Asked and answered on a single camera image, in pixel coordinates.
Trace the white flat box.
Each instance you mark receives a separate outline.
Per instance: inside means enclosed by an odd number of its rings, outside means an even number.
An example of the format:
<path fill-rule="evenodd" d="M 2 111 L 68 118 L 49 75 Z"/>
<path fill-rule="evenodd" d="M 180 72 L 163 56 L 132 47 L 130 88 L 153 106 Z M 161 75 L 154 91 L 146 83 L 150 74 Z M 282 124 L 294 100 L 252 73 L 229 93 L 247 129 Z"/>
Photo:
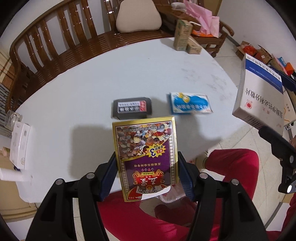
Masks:
<path fill-rule="evenodd" d="M 10 161 L 20 170 L 25 169 L 29 133 L 29 125 L 19 121 L 15 123 L 11 139 Z"/>

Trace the purple gold playing card box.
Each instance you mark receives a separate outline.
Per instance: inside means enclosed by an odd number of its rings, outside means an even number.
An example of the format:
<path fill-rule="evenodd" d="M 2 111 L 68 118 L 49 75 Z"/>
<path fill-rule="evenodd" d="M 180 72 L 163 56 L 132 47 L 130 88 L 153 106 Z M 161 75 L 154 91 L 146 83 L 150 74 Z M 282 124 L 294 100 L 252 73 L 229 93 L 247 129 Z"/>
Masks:
<path fill-rule="evenodd" d="M 112 130 L 125 202 L 165 194 L 178 184 L 174 117 L 118 121 Z"/>

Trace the green tan upright carton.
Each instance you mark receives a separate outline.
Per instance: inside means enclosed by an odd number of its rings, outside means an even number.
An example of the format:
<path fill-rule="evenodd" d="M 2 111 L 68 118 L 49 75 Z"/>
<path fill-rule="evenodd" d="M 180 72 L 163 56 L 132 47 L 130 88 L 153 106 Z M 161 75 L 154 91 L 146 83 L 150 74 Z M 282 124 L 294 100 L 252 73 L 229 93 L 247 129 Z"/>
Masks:
<path fill-rule="evenodd" d="M 175 30 L 174 48 L 176 51 L 185 51 L 193 25 L 186 20 L 178 20 Z"/>

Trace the blue cartoon medicine box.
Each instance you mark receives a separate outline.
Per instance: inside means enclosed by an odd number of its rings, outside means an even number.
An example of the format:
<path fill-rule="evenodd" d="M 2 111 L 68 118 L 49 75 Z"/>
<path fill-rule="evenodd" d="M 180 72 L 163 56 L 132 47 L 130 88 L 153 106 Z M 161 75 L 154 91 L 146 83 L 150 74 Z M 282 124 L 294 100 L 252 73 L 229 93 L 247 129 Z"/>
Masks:
<path fill-rule="evenodd" d="M 209 114 L 212 108 L 205 94 L 171 92 L 169 94 L 173 114 Z"/>

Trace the glass jar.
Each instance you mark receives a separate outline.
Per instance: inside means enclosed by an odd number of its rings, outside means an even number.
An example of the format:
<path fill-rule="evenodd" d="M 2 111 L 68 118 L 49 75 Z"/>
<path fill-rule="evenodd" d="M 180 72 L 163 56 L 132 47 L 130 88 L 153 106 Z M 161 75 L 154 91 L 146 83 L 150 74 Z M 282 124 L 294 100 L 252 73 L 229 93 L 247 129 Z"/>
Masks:
<path fill-rule="evenodd" d="M 21 121 L 23 116 L 19 113 L 15 113 L 12 110 L 8 110 L 4 120 L 4 127 L 10 131 L 13 131 L 14 125 L 17 121 Z"/>

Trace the white blue medicine box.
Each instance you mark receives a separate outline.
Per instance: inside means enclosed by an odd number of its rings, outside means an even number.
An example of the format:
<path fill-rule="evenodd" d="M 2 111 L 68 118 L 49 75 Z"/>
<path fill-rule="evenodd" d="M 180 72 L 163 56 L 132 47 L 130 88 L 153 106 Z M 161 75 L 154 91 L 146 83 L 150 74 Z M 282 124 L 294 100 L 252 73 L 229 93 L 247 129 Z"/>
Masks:
<path fill-rule="evenodd" d="M 232 114 L 256 129 L 268 126 L 283 134 L 281 76 L 248 54 L 242 61 L 241 79 Z"/>

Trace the person's red trousers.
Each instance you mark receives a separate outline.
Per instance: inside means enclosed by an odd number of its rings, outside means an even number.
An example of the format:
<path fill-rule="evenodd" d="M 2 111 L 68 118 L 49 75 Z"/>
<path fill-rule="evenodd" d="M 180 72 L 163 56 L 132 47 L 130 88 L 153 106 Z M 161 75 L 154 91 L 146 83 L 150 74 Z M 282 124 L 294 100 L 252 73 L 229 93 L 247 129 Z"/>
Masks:
<path fill-rule="evenodd" d="M 237 179 L 253 198 L 259 173 L 258 154 L 249 149 L 213 150 L 192 161 L 199 170 L 206 169 Z M 119 240 L 186 240 L 197 204 L 183 197 L 174 208 L 160 204 L 154 216 L 140 208 L 140 202 L 125 202 L 121 192 L 109 194 L 97 204 L 104 227 Z"/>

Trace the white paper roll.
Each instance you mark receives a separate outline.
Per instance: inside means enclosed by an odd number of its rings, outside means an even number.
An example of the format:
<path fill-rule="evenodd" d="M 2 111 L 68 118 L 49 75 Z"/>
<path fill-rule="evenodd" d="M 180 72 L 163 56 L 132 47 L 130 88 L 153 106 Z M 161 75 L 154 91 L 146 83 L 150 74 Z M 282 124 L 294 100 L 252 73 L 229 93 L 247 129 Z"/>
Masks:
<path fill-rule="evenodd" d="M 0 179 L 3 181 L 29 182 L 32 178 L 32 175 L 26 170 L 17 171 L 0 168 Z"/>

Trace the small tan carton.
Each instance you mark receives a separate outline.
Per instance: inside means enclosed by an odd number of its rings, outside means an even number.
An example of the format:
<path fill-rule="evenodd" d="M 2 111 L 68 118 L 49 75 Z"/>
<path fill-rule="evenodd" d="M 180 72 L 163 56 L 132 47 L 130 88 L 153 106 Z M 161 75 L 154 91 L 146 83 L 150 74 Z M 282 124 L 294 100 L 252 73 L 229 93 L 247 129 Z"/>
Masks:
<path fill-rule="evenodd" d="M 203 50 L 203 47 L 198 44 L 193 38 L 188 39 L 186 52 L 188 54 L 194 54 L 199 55 L 201 54 L 201 51 Z"/>

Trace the white plastic trash bag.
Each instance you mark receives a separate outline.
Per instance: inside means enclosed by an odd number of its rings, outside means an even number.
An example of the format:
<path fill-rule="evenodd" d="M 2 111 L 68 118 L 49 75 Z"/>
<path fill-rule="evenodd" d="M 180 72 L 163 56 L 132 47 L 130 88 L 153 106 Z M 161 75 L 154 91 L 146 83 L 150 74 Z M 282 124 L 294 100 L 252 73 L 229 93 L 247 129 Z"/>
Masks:
<path fill-rule="evenodd" d="M 158 199 L 160 199 L 164 203 L 173 203 L 185 196 L 186 194 L 181 182 L 179 181 L 178 184 L 171 185 L 170 190 L 167 193 L 159 195 Z"/>

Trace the pink plastic bag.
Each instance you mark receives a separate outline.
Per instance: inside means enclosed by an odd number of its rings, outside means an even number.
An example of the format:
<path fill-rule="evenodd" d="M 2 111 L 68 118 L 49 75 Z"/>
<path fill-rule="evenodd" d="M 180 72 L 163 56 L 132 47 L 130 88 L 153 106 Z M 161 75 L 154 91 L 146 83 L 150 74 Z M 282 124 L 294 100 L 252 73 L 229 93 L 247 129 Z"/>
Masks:
<path fill-rule="evenodd" d="M 193 35 L 198 37 L 219 37 L 220 19 L 213 16 L 212 12 L 200 5 L 184 1 L 186 13 L 195 18 L 200 25 L 199 30 L 193 30 Z"/>

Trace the cardboard boxes on floor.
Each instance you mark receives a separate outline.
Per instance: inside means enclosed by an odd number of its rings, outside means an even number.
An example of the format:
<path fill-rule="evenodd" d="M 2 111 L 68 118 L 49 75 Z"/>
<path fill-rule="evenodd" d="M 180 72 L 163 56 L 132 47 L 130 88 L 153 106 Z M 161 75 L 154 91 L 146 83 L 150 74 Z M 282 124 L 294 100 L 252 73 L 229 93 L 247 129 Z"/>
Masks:
<path fill-rule="evenodd" d="M 242 60 L 245 54 L 249 54 L 255 59 L 273 67 L 278 71 L 285 73 L 295 80 L 295 68 L 291 65 L 290 62 L 286 62 L 283 57 L 277 58 L 261 46 L 256 49 L 249 42 L 242 41 L 241 44 L 237 46 L 236 55 Z"/>

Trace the black small box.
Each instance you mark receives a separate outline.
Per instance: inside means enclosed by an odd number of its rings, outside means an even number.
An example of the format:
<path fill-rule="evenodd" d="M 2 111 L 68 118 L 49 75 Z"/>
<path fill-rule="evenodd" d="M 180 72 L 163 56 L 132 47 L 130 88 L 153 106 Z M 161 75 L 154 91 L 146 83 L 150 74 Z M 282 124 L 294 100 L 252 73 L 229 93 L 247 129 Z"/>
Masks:
<path fill-rule="evenodd" d="M 152 102 L 150 98 L 137 97 L 117 99 L 113 101 L 112 117 L 119 120 L 135 118 L 147 118 L 152 114 Z"/>

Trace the beige cushion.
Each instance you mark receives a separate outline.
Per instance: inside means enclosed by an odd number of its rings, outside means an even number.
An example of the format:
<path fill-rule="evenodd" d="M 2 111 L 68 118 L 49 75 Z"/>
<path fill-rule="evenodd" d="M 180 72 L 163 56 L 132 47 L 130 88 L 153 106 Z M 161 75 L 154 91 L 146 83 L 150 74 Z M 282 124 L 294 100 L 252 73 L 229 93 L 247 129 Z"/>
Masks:
<path fill-rule="evenodd" d="M 124 0 L 116 18 L 120 33 L 158 30 L 162 25 L 161 16 L 151 0 Z"/>

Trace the wooden bench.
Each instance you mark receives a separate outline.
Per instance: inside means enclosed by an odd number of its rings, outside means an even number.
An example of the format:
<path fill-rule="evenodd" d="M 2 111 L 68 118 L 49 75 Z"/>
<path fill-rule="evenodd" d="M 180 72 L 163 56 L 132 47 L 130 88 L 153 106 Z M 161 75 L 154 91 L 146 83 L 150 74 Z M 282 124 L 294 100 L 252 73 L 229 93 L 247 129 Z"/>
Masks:
<path fill-rule="evenodd" d="M 120 1 L 104 1 L 111 30 L 99 34 L 88 1 L 62 1 L 26 27 L 13 41 L 10 58 L 15 75 L 5 110 L 22 101 L 59 74 L 110 50 L 126 45 L 172 37 L 165 26 L 158 30 L 120 33 L 116 17 Z"/>

